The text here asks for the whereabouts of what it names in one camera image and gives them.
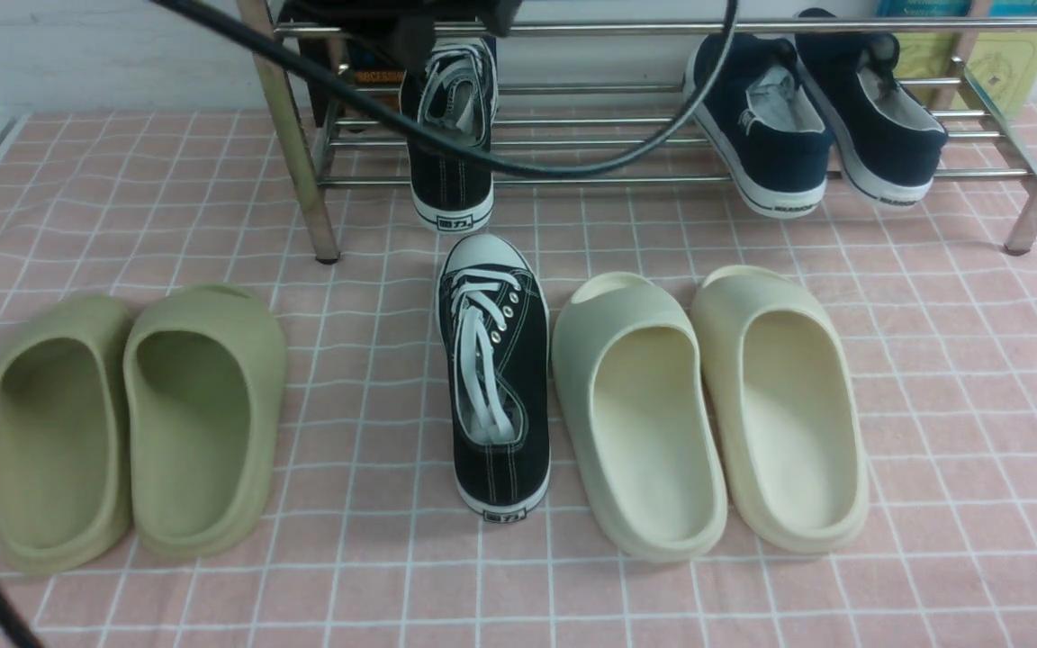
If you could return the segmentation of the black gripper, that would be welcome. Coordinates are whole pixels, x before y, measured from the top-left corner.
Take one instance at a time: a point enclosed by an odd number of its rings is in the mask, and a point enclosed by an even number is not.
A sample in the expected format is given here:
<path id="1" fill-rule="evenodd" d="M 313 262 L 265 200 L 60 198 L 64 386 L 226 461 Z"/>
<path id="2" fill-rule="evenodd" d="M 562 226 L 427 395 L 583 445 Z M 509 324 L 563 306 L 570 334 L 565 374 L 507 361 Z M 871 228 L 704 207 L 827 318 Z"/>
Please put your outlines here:
<path id="1" fill-rule="evenodd" d="M 521 1 L 284 1 L 280 20 L 332 26 L 391 63 L 421 71 L 440 23 L 478 22 L 508 36 Z"/>

